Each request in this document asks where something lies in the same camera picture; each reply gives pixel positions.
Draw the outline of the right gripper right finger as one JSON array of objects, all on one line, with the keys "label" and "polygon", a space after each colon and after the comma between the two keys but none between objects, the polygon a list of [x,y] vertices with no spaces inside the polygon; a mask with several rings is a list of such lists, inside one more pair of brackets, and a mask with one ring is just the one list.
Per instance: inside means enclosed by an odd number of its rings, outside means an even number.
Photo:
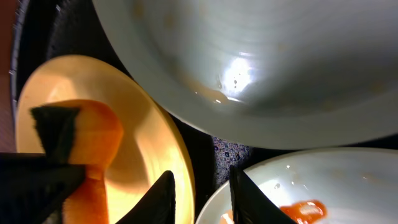
[{"label": "right gripper right finger", "polygon": [[229,169],[231,206],[235,224],[295,224],[271,202],[241,169]]}]

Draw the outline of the orange green scrub sponge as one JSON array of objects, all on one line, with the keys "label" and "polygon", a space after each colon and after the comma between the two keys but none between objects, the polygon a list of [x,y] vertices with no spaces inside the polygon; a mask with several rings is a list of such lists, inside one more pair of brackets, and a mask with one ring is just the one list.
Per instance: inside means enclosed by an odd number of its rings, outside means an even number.
[{"label": "orange green scrub sponge", "polygon": [[53,102],[30,113],[49,161],[86,168],[83,183],[63,203],[63,222],[108,223],[104,173],[123,138],[119,118],[108,105],[94,100]]}]

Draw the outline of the yellow plate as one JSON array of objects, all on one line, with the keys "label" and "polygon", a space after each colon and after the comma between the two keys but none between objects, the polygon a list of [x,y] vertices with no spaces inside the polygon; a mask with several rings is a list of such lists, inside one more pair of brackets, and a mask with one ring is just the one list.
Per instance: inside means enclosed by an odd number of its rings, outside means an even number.
[{"label": "yellow plate", "polygon": [[169,170],[174,174],[175,221],[195,221],[195,181],[183,138],[169,114],[131,78],[95,58],[66,55],[38,67],[25,83],[17,104],[18,152],[43,151],[30,109],[71,99],[107,104],[119,117],[124,138],[106,171],[109,220],[116,223]]}]

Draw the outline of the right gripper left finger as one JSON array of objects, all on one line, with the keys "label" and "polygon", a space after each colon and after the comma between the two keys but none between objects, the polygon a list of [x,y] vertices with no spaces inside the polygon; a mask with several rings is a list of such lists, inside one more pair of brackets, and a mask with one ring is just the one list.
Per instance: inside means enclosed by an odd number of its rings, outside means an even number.
[{"label": "right gripper left finger", "polygon": [[175,179],[165,171],[117,224],[175,224]]}]

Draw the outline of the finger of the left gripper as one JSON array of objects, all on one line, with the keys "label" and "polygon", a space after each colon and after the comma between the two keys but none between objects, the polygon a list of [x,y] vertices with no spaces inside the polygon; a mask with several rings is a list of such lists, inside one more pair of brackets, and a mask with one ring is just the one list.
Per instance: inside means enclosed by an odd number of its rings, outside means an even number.
[{"label": "finger of the left gripper", "polygon": [[85,179],[85,166],[1,153],[1,223],[43,223]]}]

